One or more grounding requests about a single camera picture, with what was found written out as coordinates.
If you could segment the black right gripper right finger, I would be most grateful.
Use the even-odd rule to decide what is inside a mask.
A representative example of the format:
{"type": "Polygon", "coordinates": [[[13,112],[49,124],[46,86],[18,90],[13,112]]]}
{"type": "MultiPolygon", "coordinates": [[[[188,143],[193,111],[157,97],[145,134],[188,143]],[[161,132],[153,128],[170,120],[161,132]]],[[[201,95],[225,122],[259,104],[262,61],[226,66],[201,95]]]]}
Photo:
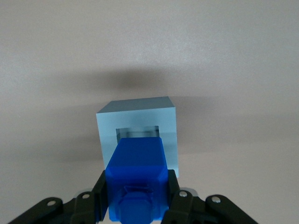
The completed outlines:
{"type": "Polygon", "coordinates": [[[176,173],[168,170],[168,204],[163,224],[256,224],[252,217],[223,195],[205,200],[179,187],[176,173]]]}

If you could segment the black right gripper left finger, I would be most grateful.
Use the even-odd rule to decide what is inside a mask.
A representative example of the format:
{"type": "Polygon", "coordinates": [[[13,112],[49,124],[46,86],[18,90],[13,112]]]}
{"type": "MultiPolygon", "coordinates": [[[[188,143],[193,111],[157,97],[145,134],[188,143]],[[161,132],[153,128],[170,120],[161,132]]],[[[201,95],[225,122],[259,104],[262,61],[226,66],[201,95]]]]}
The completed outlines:
{"type": "Polygon", "coordinates": [[[80,193],[64,203],[57,197],[48,197],[13,219],[11,224],[97,224],[108,209],[105,171],[90,191],[80,193]]]}

